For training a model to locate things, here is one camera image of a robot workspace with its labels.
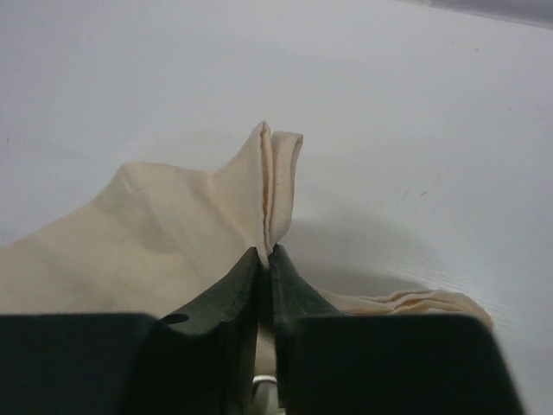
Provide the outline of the stainless steel tray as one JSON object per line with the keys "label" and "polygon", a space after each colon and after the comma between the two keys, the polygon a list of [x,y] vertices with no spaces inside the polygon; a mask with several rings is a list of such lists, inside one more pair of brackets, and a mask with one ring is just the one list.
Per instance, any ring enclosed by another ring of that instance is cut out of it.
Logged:
{"label": "stainless steel tray", "polygon": [[276,415],[280,412],[277,379],[257,375],[252,382],[251,414]]}

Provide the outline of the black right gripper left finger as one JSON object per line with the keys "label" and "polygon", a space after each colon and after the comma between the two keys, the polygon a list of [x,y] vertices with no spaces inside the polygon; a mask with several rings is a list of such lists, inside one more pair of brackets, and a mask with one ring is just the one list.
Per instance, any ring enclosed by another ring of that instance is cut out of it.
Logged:
{"label": "black right gripper left finger", "polygon": [[164,318],[2,316],[2,413],[246,414],[261,275],[249,249]]}

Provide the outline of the beige cloth drape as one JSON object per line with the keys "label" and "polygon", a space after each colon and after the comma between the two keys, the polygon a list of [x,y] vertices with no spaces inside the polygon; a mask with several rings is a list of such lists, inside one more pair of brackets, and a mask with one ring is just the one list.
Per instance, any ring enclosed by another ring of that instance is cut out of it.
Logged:
{"label": "beige cloth drape", "polygon": [[2,312],[162,317],[251,247],[267,265],[291,224],[302,142],[263,122],[213,172],[123,164],[87,204],[2,247]]}

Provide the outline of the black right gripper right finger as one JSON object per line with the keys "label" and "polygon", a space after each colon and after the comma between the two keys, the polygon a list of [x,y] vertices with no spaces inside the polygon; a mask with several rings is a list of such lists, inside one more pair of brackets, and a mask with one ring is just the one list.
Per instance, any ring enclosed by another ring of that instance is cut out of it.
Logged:
{"label": "black right gripper right finger", "polygon": [[491,332],[470,316],[352,316],[277,246],[270,257],[279,398],[289,414],[515,414]]}

